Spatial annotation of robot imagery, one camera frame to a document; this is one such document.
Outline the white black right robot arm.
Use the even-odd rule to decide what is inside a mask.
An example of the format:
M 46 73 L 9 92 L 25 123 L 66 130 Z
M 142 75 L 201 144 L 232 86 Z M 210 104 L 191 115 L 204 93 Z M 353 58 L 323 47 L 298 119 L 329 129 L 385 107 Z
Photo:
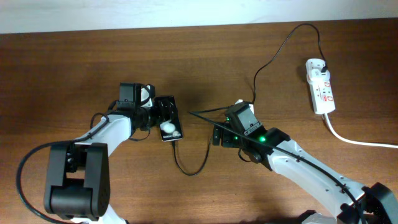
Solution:
M 228 107 L 224 123 L 215 123 L 214 144 L 238 148 L 252 162 L 286 177 L 330 213 L 305 215 L 304 223 L 397 223 L 397 199 L 385 185 L 367 187 L 339 174 L 305 152 L 277 128 L 266 129 L 245 102 Z

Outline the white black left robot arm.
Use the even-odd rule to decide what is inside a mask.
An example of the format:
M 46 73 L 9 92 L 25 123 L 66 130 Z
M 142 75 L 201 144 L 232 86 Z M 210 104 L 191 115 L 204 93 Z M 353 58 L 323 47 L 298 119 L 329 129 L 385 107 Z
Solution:
M 137 129 L 150 131 L 178 116 L 175 98 L 153 85 L 121 83 L 98 124 L 78 139 L 51 146 L 44 208 L 75 223 L 125 223 L 109 204 L 109 156 Z

